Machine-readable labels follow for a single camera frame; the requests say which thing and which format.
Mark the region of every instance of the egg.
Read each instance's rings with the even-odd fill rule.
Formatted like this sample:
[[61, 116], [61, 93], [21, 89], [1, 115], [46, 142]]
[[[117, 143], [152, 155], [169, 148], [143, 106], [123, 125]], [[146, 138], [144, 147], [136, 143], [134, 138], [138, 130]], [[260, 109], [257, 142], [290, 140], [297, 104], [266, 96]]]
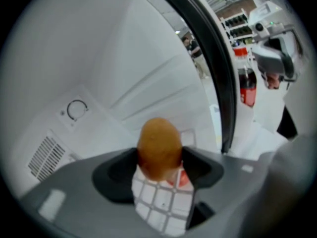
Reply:
[[150, 180], [167, 180], [175, 175], [181, 166], [180, 133], [164, 118], [153, 118], [143, 125], [137, 150], [138, 165]]

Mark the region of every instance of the person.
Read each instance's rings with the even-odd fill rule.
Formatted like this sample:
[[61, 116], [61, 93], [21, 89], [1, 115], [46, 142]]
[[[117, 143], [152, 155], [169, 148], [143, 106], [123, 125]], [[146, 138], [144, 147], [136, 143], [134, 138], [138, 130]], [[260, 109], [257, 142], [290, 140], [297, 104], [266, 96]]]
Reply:
[[195, 40], [189, 40], [187, 37], [182, 38], [182, 42], [186, 49], [190, 52], [197, 68], [197, 72], [200, 78], [210, 77], [210, 71], [204, 55]]
[[[278, 74], [267, 73], [266, 79], [263, 75], [262, 78], [267, 82], [268, 89], [279, 89], [281, 77]], [[284, 107], [282, 120], [279, 124], [277, 132], [288, 140], [291, 140], [297, 136], [297, 129], [286, 107]]]

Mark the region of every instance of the bottle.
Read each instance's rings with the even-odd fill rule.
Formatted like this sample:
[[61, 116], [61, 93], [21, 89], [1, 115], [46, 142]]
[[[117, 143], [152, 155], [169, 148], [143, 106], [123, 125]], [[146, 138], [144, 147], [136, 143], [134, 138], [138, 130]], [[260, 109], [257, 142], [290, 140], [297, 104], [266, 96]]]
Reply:
[[240, 97], [241, 102], [253, 107], [256, 100], [257, 93], [257, 78], [254, 71], [251, 68], [238, 69], [239, 81], [240, 81]]

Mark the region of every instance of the store shelf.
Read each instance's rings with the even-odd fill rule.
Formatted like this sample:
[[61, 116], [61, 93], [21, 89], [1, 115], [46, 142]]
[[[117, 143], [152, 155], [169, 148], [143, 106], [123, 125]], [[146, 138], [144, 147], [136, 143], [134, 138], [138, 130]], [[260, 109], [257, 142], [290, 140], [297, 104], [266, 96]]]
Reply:
[[238, 26], [230, 27], [229, 31], [232, 31], [232, 30], [235, 30], [235, 29], [239, 29], [239, 28], [244, 27], [244, 26], [249, 26], [249, 24], [245, 23], [245, 24], [241, 24], [241, 25], [238, 25]]
[[230, 41], [236, 41], [236, 40], [241, 40], [241, 39], [246, 39], [246, 38], [253, 38], [253, 37], [255, 37], [255, 34], [247, 34], [247, 35], [242, 35], [242, 36], [230, 39]]
[[238, 45], [238, 46], [236, 46], [236, 47], [232, 47], [233, 49], [239, 49], [239, 48], [252, 48], [253, 47], [253, 45], [254, 45], [254, 43], [249, 43], [249, 44], [242, 44], [242, 45]]
[[240, 13], [234, 14], [231, 17], [225, 18], [224, 21], [228, 21], [228, 20], [230, 20], [232, 18], [235, 18], [235, 17], [238, 17], [238, 16], [242, 16], [243, 14], [244, 14], [244, 12], [240, 12]]

